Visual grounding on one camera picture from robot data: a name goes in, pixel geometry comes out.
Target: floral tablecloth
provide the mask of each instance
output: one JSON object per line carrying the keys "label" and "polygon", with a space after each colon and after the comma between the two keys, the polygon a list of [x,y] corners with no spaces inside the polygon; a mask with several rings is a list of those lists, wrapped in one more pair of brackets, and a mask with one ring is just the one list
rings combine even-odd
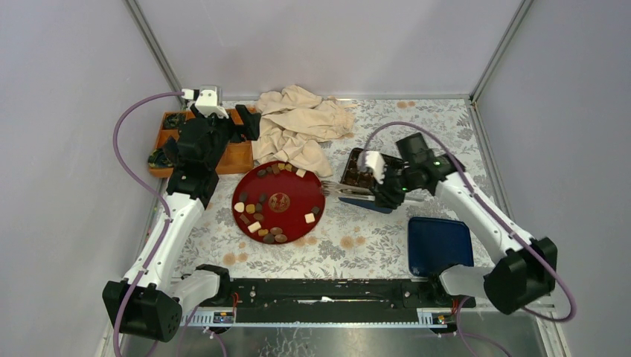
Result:
{"label": "floral tablecloth", "polygon": [[[224,102],[228,108],[237,103]],[[353,134],[323,143],[339,182],[349,152],[363,147],[368,136],[384,123],[395,120],[419,124],[435,133],[467,167],[479,187],[492,195],[490,180],[464,100],[352,100],[345,102],[355,113]],[[396,140],[413,133],[403,126],[382,131],[371,145],[399,156]],[[429,146],[437,148],[435,143]],[[455,213],[428,193],[413,192],[423,203],[402,205],[382,214],[327,197],[320,223],[305,237],[285,245],[264,245],[249,239],[234,222],[231,197],[243,175],[220,176],[208,209],[192,230],[176,266],[177,274],[191,273],[200,264],[224,266],[232,277],[267,278],[405,278],[411,277],[407,257],[407,224],[414,216],[457,219]],[[490,258],[473,237],[477,266]]]}

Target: round red tray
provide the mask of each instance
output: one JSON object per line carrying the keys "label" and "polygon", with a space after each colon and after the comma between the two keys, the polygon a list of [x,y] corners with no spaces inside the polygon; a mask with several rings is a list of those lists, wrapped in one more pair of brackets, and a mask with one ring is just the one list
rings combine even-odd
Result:
{"label": "round red tray", "polygon": [[[267,200],[262,204],[261,214],[264,220],[260,222],[261,229],[271,230],[273,227],[279,227],[287,236],[285,243],[289,243],[309,233],[318,224],[324,212],[325,199],[318,176],[310,171],[307,171],[304,177],[287,170],[281,170],[278,174],[267,173],[263,178],[257,176],[260,170],[265,170],[274,164],[283,164],[283,162],[273,161],[257,166],[241,179],[232,196],[232,215],[239,229],[246,236],[257,242],[263,242],[263,237],[259,237],[256,231],[250,233],[248,225],[239,218],[241,214],[245,214],[252,224],[256,222],[254,214],[245,211],[236,212],[234,205],[239,202],[239,195],[244,191],[248,193],[245,205],[256,205],[261,193],[265,193]],[[307,223],[304,215],[311,213],[314,207],[320,208],[320,212],[314,214],[315,222]]]}

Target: wooden compartment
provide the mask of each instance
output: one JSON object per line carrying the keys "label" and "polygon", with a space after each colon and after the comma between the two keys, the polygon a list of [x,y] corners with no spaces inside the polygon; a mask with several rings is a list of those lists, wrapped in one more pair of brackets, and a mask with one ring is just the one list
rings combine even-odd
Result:
{"label": "wooden compartment", "polygon": [[[254,108],[248,108],[248,110],[254,113]],[[237,113],[236,109],[226,109],[228,114],[230,114],[232,120],[235,124],[243,124],[239,113]],[[174,139],[179,139],[179,134],[177,129],[162,129],[162,124],[164,123],[164,119],[168,115],[185,113],[186,120],[194,118],[195,115],[191,111],[186,112],[165,112],[162,115],[162,120],[160,120],[160,129],[158,131],[158,137],[156,138],[156,143],[153,145],[153,150],[162,147],[165,142],[169,139],[169,137],[173,136]],[[247,173],[252,170],[254,167],[254,159],[252,157],[252,143],[250,141],[244,141],[242,143],[230,143],[225,148],[225,152],[221,157],[216,171],[218,175],[228,175],[231,173]],[[154,169],[149,167],[149,172],[151,175],[155,177],[159,177],[161,179],[165,179],[171,176],[173,173],[173,168],[165,168],[165,169]]]}

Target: dark blue plate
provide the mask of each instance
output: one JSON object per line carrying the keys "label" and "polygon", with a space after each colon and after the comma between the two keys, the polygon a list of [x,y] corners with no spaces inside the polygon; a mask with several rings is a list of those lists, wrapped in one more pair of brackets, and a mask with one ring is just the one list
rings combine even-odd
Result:
{"label": "dark blue plate", "polygon": [[408,223],[408,265],[417,277],[428,277],[451,264],[473,266],[471,233],[463,222],[412,217]]}

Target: crumpled towel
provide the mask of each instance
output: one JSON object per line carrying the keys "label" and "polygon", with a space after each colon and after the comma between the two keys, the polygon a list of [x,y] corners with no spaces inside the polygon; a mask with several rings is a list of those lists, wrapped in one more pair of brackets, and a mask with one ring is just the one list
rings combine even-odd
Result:
{"label": "crumpled towel", "polygon": [[252,141],[255,160],[288,161],[321,177],[333,174],[318,142],[348,134],[353,113],[296,85],[261,94],[255,108],[261,113],[260,137]]}

